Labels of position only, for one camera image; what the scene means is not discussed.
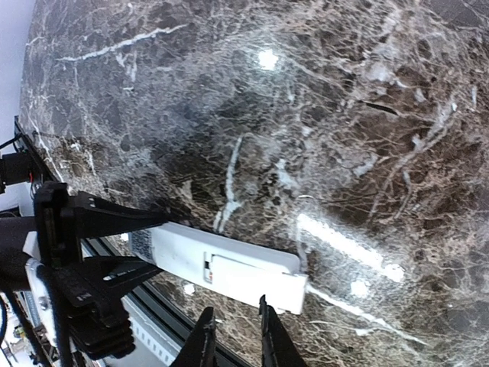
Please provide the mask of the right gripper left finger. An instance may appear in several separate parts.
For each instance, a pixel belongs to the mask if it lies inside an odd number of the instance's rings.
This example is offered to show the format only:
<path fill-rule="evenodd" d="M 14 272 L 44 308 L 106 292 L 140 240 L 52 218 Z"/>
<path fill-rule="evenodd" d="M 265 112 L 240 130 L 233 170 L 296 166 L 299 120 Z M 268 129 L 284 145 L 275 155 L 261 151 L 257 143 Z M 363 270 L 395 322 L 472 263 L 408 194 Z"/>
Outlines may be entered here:
<path fill-rule="evenodd" d="M 215 314 L 206 307 L 170 367 L 216 367 Z"/>

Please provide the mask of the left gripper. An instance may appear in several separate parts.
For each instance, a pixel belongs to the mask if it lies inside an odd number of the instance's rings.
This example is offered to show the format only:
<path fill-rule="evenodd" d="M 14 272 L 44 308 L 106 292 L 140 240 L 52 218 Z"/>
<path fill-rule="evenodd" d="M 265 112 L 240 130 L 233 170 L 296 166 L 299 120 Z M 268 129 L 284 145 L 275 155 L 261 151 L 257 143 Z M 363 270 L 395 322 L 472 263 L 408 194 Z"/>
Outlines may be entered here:
<path fill-rule="evenodd" d="M 165 212 L 122 206 L 82 191 L 70 196 L 65 183 L 47 181 L 34 195 L 34 217 L 41 263 L 49 268 L 76 264 L 76 306 L 120 300 L 162 272 L 138 257 L 96 256 L 82 261 L 79 239 L 161 226 L 170 221 Z"/>

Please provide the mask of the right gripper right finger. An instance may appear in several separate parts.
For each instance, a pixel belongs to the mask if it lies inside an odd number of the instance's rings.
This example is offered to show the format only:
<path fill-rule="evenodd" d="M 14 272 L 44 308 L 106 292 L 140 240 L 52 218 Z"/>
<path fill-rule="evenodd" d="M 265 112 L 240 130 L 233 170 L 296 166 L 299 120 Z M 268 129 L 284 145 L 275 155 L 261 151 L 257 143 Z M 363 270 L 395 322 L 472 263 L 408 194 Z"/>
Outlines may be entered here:
<path fill-rule="evenodd" d="M 275 309 L 260 298 L 261 363 L 265 367 L 307 367 Z"/>

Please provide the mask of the white battery cover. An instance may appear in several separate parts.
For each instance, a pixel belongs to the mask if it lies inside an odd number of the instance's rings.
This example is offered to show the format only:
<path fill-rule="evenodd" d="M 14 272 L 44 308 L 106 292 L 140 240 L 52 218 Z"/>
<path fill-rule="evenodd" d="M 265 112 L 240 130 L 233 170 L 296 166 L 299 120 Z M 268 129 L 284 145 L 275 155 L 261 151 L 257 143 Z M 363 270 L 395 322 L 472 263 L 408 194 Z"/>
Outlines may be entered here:
<path fill-rule="evenodd" d="M 206 262 L 204 279 L 208 289 L 253 307 L 265 295 L 266 302 L 281 312 L 303 311 L 307 275 L 300 271 L 295 255 L 284 264 L 251 264 L 213 255 Z"/>

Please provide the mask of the white remote control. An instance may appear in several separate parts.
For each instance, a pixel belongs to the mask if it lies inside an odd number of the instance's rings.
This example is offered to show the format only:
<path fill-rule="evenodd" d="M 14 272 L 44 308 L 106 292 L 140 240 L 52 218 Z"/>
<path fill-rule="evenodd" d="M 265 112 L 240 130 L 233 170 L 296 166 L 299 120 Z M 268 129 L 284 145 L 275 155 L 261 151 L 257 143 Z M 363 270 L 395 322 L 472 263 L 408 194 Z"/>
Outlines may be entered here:
<path fill-rule="evenodd" d="M 128 234 L 131 252 L 167 273 L 256 307 L 298 313 L 306 277 L 296 255 L 167 222 Z"/>

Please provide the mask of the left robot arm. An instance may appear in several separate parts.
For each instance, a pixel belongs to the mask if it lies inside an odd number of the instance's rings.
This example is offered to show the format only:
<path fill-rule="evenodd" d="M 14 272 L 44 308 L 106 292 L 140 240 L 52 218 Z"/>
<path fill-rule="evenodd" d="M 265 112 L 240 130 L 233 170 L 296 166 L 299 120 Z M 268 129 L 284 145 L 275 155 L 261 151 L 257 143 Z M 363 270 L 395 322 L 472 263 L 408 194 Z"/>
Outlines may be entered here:
<path fill-rule="evenodd" d="M 34 171 L 34 160 L 27 152 L 7 154 L 1 159 L 1 191 L 6 186 L 28 182 Z M 164 213 L 132 209 L 95 197 L 95 205 L 89 204 L 92 197 L 86 192 L 67 196 L 63 201 L 74 217 L 74 224 L 63 221 L 57 231 L 65 245 L 65 235 L 78 239 L 92 239 L 108 235 L 134 232 L 159 226 L 167 222 Z M 29 232 L 36 232 L 37 224 L 33 216 L 1 219 L 1 281 L 13 291 L 29 288 L 24 269 L 28 254 L 23 251 Z"/>

